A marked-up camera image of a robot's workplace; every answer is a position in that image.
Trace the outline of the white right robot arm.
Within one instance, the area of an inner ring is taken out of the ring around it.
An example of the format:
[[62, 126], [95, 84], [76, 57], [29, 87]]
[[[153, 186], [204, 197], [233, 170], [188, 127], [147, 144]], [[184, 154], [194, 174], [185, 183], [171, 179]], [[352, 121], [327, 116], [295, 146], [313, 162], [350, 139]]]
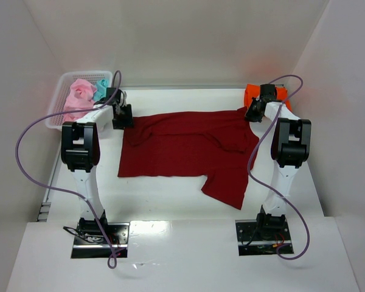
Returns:
[[278, 98], [273, 84], [260, 86], [245, 114], [249, 122], [261, 122], [264, 117], [275, 123], [271, 143], [274, 171], [268, 196], [257, 214], [255, 233], [268, 240], [285, 229], [290, 188], [310, 154], [311, 121], [294, 115]]

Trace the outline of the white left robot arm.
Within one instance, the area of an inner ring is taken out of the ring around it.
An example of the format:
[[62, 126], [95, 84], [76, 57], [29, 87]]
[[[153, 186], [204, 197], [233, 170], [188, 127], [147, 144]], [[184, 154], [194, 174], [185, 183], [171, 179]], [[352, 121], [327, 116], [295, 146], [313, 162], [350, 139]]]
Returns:
[[74, 122], [65, 122], [61, 128], [61, 160], [72, 174], [76, 192], [80, 194], [80, 220], [77, 227], [64, 230], [91, 245], [107, 243], [100, 228], [108, 230], [105, 208], [97, 187], [96, 167], [101, 151], [99, 131], [112, 123], [122, 128], [132, 124], [131, 106], [126, 104], [127, 94], [115, 87], [106, 90], [106, 97]]

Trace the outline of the dark red t shirt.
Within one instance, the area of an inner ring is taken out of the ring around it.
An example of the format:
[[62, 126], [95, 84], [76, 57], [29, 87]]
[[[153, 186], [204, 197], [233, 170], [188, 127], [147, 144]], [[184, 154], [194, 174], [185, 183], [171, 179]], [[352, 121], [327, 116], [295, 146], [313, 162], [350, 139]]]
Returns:
[[241, 209], [259, 139], [235, 110], [135, 117], [123, 133], [118, 177], [205, 176], [201, 191]]

